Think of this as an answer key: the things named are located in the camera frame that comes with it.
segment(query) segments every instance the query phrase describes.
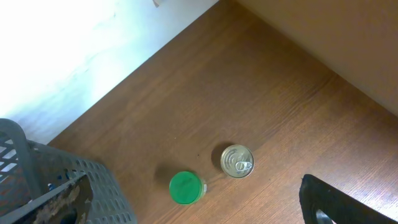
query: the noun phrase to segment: green lid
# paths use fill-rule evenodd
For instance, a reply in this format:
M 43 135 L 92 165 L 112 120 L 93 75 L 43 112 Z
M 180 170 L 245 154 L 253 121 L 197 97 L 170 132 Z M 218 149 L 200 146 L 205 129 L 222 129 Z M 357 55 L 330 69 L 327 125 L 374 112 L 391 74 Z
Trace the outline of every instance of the green lid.
M 199 200 L 202 196 L 203 182 L 194 173 L 183 171 L 172 178 L 169 190 L 175 202 L 189 205 Z

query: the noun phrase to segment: white surface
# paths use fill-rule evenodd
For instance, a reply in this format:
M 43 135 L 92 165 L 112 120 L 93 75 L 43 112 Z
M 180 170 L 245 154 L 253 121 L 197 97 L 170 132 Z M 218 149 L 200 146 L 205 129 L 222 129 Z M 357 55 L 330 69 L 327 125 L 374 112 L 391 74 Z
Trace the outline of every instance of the white surface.
M 0 2 L 0 117 L 47 144 L 217 0 Z

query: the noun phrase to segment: silver can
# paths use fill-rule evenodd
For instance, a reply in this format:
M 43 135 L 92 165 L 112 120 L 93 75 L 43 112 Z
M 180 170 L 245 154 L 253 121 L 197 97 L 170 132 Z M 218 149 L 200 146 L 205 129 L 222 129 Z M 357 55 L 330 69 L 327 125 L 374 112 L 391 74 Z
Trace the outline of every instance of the silver can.
M 253 155 L 241 145 L 227 147 L 221 155 L 221 168 L 230 177 L 247 177 L 254 169 Z

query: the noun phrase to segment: laundry basket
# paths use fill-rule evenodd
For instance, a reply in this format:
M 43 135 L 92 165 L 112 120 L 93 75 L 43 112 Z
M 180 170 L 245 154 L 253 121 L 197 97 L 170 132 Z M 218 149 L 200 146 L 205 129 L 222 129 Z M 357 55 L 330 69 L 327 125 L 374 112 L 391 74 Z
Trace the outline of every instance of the laundry basket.
M 93 191 L 87 223 L 137 223 L 105 166 L 28 141 L 17 123 L 0 119 L 0 217 L 84 174 Z

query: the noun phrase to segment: beige wall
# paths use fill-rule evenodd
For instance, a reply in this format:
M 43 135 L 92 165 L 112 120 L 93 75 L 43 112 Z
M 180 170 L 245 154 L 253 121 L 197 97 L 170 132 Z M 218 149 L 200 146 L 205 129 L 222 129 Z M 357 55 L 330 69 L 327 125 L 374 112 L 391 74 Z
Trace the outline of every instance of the beige wall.
M 398 114 L 397 0 L 240 0 Z

